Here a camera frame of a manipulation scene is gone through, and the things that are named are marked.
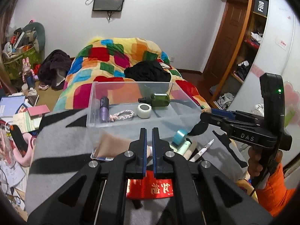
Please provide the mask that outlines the right hand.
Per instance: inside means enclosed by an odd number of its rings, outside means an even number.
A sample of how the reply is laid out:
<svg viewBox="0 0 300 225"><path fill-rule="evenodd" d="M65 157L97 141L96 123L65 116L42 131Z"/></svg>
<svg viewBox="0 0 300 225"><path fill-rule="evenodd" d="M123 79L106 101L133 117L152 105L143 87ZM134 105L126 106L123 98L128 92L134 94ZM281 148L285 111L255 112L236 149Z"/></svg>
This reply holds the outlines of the right hand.
<svg viewBox="0 0 300 225"><path fill-rule="evenodd" d="M263 170L262 165L259 163L260 159L261 159L261 153L258 149L254 149L253 147L250 147L250 149L248 150L248 155L249 155L249 160L248 160L248 173L250 174L251 179L253 179L254 177L257 177L260 175L260 173ZM279 150L277 152L275 161L277 163L277 167L276 167L276 173L280 174L281 176L283 175L283 167L281 164L283 158L283 152L281 150Z"/></svg>

